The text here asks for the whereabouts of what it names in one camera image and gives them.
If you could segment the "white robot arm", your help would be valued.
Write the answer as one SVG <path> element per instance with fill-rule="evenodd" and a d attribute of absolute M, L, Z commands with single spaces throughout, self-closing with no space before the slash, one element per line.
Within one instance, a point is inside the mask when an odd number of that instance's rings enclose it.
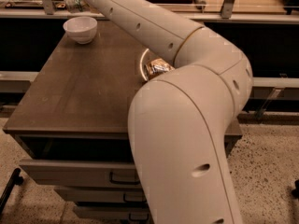
<path fill-rule="evenodd" d="M 211 29 L 145 0 L 85 0 L 173 70 L 135 95 L 128 133 L 154 224 L 243 224 L 224 134 L 249 99 L 250 63 Z"/>

